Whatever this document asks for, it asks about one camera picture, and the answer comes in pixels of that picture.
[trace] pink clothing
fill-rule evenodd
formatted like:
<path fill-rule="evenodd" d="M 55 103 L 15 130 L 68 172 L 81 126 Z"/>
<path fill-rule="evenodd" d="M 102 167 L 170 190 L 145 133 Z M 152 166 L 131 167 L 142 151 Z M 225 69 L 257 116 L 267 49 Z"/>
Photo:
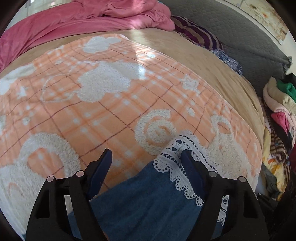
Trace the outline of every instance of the pink clothing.
<path fill-rule="evenodd" d="M 170 9 L 157 0 L 73 0 L 33 14 L 0 38 L 0 72 L 40 44 L 76 34 L 155 27 L 175 29 Z"/>
<path fill-rule="evenodd" d="M 263 98 L 269 109 L 271 109 L 275 113 L 282 112 L 285 114 L 286 120 L 289 123 L 290 128 L 287 130 L 290 132 L 293 142 L 292 145 L 294 146 L 296 140 L 296 117 L 294 113 L 290 113 L 285 106 L 278 103 L 275 99 L 271 98 L 267 91 L 267 85 L 263 88 Z"/>
<path fill-rule="evenodd" d="M 286 115 L 283 112 L 278 112 L 278 113 L 272 113 L 271 117 L 276 123 L 278 123 L 284 129 L 286 134 L 288 134 L 290 126 L 286 118 Z"/>

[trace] white swirl pattern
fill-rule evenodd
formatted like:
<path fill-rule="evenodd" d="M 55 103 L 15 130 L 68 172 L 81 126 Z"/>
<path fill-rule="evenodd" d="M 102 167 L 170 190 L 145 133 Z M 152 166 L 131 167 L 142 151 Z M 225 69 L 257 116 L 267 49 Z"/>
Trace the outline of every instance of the white swirl pattern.
<path fill-rule="evenodd" d="M 142 116 L 136 125 L 135 138 L 150 155 L 159 155 L 165 144 L 176 136 L 176 128 L 166 119 L 170 119 L 170 110 L 153 110 Z"/>

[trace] beige bedsheet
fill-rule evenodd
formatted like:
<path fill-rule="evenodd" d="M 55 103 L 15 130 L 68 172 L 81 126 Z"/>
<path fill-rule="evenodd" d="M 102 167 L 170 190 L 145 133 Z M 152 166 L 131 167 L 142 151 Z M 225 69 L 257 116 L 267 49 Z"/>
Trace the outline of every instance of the beige bedsheet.
<path fill-rule="evenodd" d="M 0 78 L 15 68 L 32 62 L 50 49 L 89 35 L 120 33 L 131 41 L 158 50 L 193 70 L 207 81 L 249 124 L 263 147 L 264 120 L 257 95 L 249 82 L 230 69 L 210 51 L 193 45 L 176 32 L 156 28 L 81 34 L 54 40 L 37 46 L 12 62 Z"/>

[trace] orange plaid blanket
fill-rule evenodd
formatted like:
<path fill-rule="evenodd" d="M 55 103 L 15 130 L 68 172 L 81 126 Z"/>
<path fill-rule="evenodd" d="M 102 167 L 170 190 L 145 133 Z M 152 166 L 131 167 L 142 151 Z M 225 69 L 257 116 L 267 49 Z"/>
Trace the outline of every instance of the orange plaid blanket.
<path fill-rule="evenodd" d="M 224 177 L 243 175 L 255 189 L 262 154 L 255 134 L 197 74 L 120 34 L 60 46 L 0 79 L 0 207 L 25 233 L 47 176 L 70 176 L 109 148 L 105 191 L 183 130 Z"/>

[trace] gray quilted headboard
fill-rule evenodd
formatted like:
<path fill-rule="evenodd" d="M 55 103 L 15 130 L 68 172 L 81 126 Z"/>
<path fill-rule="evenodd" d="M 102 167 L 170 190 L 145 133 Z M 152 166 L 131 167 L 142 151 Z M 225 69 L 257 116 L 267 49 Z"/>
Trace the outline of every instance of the gray quilted headboard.
<path fill-rule="evenodd" d="M 172 15 L 192 20 L 208 29 L 224 45 L 225 52 L 243 67 L 243 76 L 257 95 L 271 76 L 285 75 L 291 61 L 254 23 L 234 9 L 215 0 L 162 0 Z"/>

